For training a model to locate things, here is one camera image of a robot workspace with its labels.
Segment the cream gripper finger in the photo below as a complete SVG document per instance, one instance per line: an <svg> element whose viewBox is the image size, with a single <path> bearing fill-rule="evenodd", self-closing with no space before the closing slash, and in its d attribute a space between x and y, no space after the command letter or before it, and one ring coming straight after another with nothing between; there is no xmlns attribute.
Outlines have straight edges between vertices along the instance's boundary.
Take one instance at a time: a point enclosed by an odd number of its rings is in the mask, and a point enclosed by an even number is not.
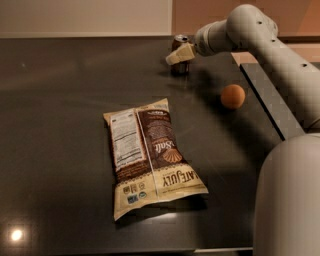
<svg viewBox="0 0 320 256"><path fill-rule="evenodd" d="M195 58L195 47L191 43L183 43L176 50L172 51L167 57L166 62L172 66L177 63L189 61Z"/></svg>

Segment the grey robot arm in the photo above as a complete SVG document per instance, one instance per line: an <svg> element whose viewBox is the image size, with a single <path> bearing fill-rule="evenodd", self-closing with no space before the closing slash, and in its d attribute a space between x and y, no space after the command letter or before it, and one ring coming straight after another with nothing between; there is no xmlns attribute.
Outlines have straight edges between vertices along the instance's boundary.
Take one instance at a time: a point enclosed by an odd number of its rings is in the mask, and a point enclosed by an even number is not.
<svg viewBox="0 0 320 256"><path fill-rule="evenodd" d="M281 42L276 23L250 4L199 29L166 62L233 51L253 55L270 79L269 88L252 87L283 138L260 170L253 256L320 256L320 71Z"/></svg>

